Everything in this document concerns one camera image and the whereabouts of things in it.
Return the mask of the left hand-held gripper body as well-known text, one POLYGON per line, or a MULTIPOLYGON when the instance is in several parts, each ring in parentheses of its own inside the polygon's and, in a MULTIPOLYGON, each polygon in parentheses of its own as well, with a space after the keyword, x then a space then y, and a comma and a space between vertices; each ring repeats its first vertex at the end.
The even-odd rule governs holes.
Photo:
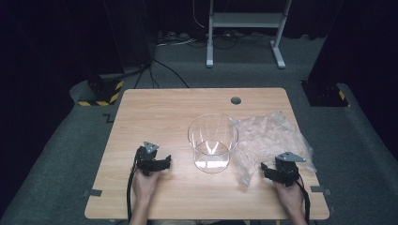
POLYGON ((151 175, 159 170, 156 155, 158 146, 151 142, 144 142, 136 152, 136 167, 142 171, 145 176, 151 175))

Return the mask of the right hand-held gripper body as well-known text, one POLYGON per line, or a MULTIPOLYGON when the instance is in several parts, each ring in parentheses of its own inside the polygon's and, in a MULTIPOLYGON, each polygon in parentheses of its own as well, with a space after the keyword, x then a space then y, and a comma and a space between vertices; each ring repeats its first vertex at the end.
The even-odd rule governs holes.
POLYGON ((292 152, 285 152, 275 157, 275 167, 279 174, 278 183, 284 184, 287 188, 292 186, 299 179, 299 168, 297 162, 305 162, 306 159, 292 152))

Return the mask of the clear plastic bag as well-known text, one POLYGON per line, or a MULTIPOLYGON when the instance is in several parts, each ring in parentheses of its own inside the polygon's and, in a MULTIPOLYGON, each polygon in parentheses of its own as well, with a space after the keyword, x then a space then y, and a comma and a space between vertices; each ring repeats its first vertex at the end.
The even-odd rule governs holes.
POLYGON ((238 143, 232 151, 232 161, 237 170, 237 180, 248 187, 254 174, 263 162, 275 169, 275 157, 292 152, 305 159, 301 168, 307 174, 316 173, 313 164, 313 148, 301 134, 299 128, 282 112, 233 119, 237 126, 238 143))

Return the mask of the clear plastic bin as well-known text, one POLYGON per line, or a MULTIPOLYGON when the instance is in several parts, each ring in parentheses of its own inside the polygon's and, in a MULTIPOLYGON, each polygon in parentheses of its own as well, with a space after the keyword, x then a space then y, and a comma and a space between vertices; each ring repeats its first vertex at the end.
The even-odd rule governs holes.
POLYGON ((209 113, 195 118, 188 128, 193 162, 204 173, 220 173, 229 165, 238 143, 238 129, 222 114, 209 113))

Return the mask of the person's left hand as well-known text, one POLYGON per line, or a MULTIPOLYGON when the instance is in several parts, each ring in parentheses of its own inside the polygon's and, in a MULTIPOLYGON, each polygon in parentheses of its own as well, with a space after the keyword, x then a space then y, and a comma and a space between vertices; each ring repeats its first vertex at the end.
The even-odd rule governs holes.
POLYGON ((149 203, 157 187, 160 172, 154 172, 149 176, 137 170, 133 177, 133 191, 138 203, 149 203))

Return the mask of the person's right hand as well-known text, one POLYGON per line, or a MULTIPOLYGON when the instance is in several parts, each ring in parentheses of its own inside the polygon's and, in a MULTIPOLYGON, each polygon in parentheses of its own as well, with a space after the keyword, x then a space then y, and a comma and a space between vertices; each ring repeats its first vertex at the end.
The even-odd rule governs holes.
POLYGON ((302 213, 303 194, 299 185, 294 184, 286 187, 284 184, 274 182, 280 203, 288 215, 302 213))

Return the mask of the black yellow striped stand base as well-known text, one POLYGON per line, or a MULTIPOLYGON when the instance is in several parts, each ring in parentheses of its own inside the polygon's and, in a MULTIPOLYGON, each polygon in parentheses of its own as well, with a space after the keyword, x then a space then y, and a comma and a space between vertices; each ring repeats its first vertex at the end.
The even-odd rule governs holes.
POLYGON ((114 105, 124 82, 119 79, 103 80, 100 76, 88 80, 77 99, 80 106, 114 105))

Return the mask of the black base with yellow mark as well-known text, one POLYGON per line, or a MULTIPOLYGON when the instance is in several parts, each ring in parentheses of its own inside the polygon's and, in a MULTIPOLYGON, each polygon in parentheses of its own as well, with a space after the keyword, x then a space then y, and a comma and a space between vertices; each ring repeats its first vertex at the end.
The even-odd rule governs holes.
POLYGON ((336 84, 302 81, 301 86, 313 107, 348 107, 345 94, 336 84))

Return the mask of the power strip with plugs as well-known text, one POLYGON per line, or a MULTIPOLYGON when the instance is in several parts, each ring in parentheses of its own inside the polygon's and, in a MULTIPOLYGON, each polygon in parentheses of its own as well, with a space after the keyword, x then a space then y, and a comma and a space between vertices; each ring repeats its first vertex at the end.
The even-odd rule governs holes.
POLYGON ((156 46, 184 45, 195 42, 196 39, 190 37, 187 33, 176 33, 169 31, 167 33, 159 32, 157 34, 156 46))

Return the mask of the white metal stand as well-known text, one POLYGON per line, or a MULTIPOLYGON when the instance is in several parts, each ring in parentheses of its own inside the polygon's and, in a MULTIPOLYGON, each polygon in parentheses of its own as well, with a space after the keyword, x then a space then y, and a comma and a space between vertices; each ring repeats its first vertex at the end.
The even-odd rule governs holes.
POLYGON ((281 13, 243 13, 215 12, 214 0, 209 0, 206 66, 208 68, 214 66, 213 30, 215 28, 277 28, 276 37, 269 42, 269 45, 278 68, 286 68, 279 45, 292 1, 286 0, 281 13))

